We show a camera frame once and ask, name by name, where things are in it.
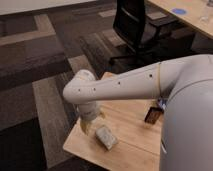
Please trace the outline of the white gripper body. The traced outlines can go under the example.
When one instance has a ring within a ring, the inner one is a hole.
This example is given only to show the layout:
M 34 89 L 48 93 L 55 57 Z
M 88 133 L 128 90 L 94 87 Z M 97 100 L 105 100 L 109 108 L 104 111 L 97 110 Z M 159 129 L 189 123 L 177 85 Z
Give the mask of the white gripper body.
M 91 122 L 100 114 L 100 106 L 97 102 L 77 104 L 76 107 L 79 117 L 84 121 Z

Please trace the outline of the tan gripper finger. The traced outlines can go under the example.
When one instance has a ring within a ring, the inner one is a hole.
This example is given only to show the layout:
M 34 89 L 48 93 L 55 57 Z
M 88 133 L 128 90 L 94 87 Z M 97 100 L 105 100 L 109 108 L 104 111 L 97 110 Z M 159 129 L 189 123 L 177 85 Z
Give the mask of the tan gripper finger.
M 89 130 L 91 128 L 91 125 L 92 125 L 92 123 L 90 121 L 84 121 L 84 120 L 80 121 L 81 130 L 86 135 L 89 134 Z
M 99 112 L 99 115 L 98 115 L 99 117 L 101 117 L 101 118 L 103 118 L 103 119 L 105 119 L 105 114 L 104 114 L 104 112 Z

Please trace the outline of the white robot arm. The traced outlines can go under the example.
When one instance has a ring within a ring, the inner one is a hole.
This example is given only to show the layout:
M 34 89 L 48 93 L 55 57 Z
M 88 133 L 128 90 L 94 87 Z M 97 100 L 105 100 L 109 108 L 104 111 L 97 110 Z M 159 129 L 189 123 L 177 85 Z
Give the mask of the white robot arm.
M 63 97 L 89 123 L 100 101 L 164 98 L 160 171 L 213 171 L 213 54 L 156 62 L 101 80 L 82 69 Z

